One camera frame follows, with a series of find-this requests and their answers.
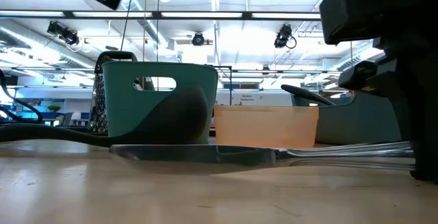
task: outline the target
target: black handle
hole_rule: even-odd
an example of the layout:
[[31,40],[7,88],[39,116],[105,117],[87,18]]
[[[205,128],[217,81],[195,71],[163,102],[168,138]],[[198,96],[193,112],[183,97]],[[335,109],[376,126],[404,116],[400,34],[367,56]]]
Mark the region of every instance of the black handle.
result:
[[312,101],[318,101],[320,103],[323,103],[325,105],[335,105],[333,102],[329,101],[328,99],[325,99],[324,97],[321,97],[320,95],[314,94],[308,90],[305,90],[303,88],[290,86],[287,84],[281,85],[281,88],[293,95],[296,95],[298,97],[312,100]]
[[102,65],[105,62],[110,62],[114,59],[132,60],[137,62],[137,57],[132,52],[128,51],[105,51],[102,52],[96,61],[96,67],[94,68],[94,74],[103,73]]

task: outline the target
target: metal grater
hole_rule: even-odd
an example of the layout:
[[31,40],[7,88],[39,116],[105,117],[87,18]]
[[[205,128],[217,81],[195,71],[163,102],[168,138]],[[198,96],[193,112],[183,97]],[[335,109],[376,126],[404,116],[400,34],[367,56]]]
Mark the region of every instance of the metal grater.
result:
[[103,82],[102,65],[114,60],[137,61],[137,57],[132,52],[126,51],[106,51],[100,54],[94,68],[94,86],[90,109],[90,122],[88,129],[91,132],[100,134],[108,133],[107,108],[105,105],[105,84]]

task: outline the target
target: white ceiling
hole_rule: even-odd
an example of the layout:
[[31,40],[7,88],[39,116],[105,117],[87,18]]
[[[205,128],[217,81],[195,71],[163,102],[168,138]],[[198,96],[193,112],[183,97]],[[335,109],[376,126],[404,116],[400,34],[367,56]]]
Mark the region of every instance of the white ceiling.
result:
[[[0,10],[109,10],[95,0],[2,0]],[[158,0],[137,0],[142,8],[147,10],[177,10],[177,11],[211,11],[212,0],[172,0],[168,3]],[[214,0],[217,10],[222,11],[287,11],[287,12],[312,12],[318,11],[321,0]],[[104,20],[58,20],[71,29],[77,30],[82,38],[91,42],[93,49],[90,52],[77,53],[91,60],[96,60],[100,52],[105,50],[105,45],[120,48],[120,35],[123,33],[125,21]],[[19,25],[51,39],[46,32],[49,19],[45,18],[20,18],[14,19]],[[175,47],[183,55],[201,55],[209,63],[214,62],[214,46],[193,47],[188,44],[194,32],[203,32],[206,39],[214,40],[213,21],[151,21],[158,31],[166,38],[175,39],[180,45]],[[296,32],[297,47],[295,50],[275,49],[274,39],[283,24],[290,24]],[[224,65],[259,66],[260,64],[279,65],[283,69],[326,69],[328,64],[324,61],[338,60],[348,57],[352,52],[366,44],[366,42],[349,42],[337,46],[326,45],[322,37],[321,24],[318,22],[299,21],[218,21],[218,55],[220,63]],[[126,29],[124,50],[134,52],[139,59],[143,58],[143,50],[147,60],[156,60],[153,40],[149,35],[144,35],[143,28],[137,21],[128,21]],[[55,40],[50,45],[62,44]],[[176,61],[175,57],[159,55],[160,61]]]

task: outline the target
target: fluorescent light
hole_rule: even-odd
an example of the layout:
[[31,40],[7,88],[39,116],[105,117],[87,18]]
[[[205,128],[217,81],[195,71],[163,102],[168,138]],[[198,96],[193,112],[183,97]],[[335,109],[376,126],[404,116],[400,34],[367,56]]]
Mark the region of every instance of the fluorescent light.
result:
[[277,73],[274,70],[235,70],[238,73]]
[[329,74],[338,74],[338,75],[341,74],[341,72],[339,72],[339,71],[328,71],[327,73],[329,73]]
[[241,18],[241,12],[162,12],[165,18]]
[[374,47],[370,47],[369,49],[366,49],[366,50],[362,51],[360,53],[359,57],[362,60],[368,60],[368,59],[370,59],[370,58],[372,58],[372,57],[374,57],[374,56],[376,56],[376,55],[378,55],[378,54],[380,54],[382,52],[383,52],[383,50],[376,49]]
[[332,84],[327,84],[326,86],[325,86],[325,90],[330,90],[330,89],[332,89],[332,88],[337,88],[337,87],[339,87],[338,85],[337,85],[337,83],[332,83]]
[[26,74],[31,75],[32,77],[42,77],[41,74],[35,72],[35,71],[31,71],[31,70],[24,70],[26,72]]
[[253,13],[253,18],[321,19],[319,13]]
[[24,72],[24,71],[19,71],[19,70],[12,70],[13,72],[16,72],[16,73],[21,73],[21,74],[26,74],[26,75],[29,75],[29,73],[26,73],[26,72]]
[[1,16],[58,16],[63,17],[63,12],[52,11],[0,11]]
[[27,88],[53,88],[53,86],[25,86]]
[[27,70],[31,70],[31,71],[56,71],[55,68],[51,68],[51,67],[17,67],[18,70],[23,70],[23,71],[27,71]]
[[56,88],[82,88],[81,86],[56,86]]
[[54,62],[46,61],[46,60],[39,60],[39,62],[41,62],[41,63],[47,63],[47,64],[67,64],[67,63],[68,63],[68,62],[65,61],[65,60],[58,60],[58,61],[54,61]]
[[[50,59],[54,59],[54,60],[59,60],[59,58],[60,58],[60,54],[56,50],[54,50],[50,47],[44,47],[43,44],[36,42],[30,38],[27,38],[25,36],[19,35],[15,32],[12,32],[4,27],[0,27],[0,30],[4,31],[5,33],[8,33],[9,35],[11,35],[19,40],[22,40],[23,42],[26,42],[28,45],[30,45],[31,49],[23,49],[23,51],[25,53],[27,52],[28,55],[30,54],[30,52],[32,52],[32,55],[37,56],[37,57],[42,57],[44,59],[50,58]],[[26,58],[28,63],[36,62],[35,60],[30,60],[27,56],[23,57],[20,55],[19,57],[22,58],[23,60],[24,60],[24,58]]]
[[94,71],[94,68],[87,69],[62,69],[63,71]]
[[78,17],[115,17],[115,18],[144,18],[152,17],[152,12],[73,12],[73,15]]

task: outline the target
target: teal basket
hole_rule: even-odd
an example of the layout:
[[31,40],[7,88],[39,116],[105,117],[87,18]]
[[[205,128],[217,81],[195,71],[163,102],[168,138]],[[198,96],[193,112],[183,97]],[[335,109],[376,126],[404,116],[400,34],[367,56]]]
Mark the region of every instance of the teal basket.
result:
[[[136,90],[133,87],[136,77],[170,77],[176,81],[177,87],[172,91]],[[194,143],[207,143],[218,86],[215,68],[184,63],[115,61],[103,64],[103,79],[109,136],[119,136],[133,130],[173,91],[201,87],[207,99],[207,123],[203,135]]]

